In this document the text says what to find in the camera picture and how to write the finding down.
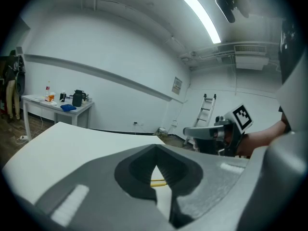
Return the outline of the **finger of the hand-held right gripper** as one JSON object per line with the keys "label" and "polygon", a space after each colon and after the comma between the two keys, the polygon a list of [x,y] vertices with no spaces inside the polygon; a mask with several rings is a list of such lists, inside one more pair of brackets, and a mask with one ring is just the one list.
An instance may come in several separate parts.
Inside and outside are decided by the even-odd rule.
{"label": "finger of the hand-held right gripper", "polygon": [[214,140],[194,139],[194,149],[204,154],[218,154]]}
{"label": "finger of the hand-held right gripper", "polygon": [[224,126],[212,127],[187,127],[183,129],[183,134],[192,138],[224,138]]}

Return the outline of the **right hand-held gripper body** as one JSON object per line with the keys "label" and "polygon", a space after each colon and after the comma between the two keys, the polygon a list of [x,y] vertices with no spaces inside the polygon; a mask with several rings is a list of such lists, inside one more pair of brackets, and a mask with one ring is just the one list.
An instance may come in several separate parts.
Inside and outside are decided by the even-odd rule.
{"label": "right hand-held gripper body", "polygon": [[253,120],[243,104],[224,116],[217,116],[214,126],[218,128],[214,138],[219,148],[218,155],[235,157],[239,143],[252,124]]}

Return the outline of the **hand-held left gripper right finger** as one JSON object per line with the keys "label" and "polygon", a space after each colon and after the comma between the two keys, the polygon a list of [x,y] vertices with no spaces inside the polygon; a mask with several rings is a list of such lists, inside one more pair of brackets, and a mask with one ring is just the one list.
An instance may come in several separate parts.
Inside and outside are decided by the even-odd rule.
{"label": "hand-held left gripper right finger", "polygon": [[181,228],[217,205],[238,181],[248,159],[158,145],[156,165],[171,190],[168,221]]}

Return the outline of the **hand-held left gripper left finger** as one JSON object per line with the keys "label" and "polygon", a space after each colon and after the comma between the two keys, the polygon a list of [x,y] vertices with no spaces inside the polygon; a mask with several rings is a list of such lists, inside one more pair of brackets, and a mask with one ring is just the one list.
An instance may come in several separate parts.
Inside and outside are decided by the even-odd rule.
{"label": "hand-held left gripper left finger", "polygon": [[146,145],[86,162],[35,206],[65,231],[172,231],[150,186],[157,149]]}

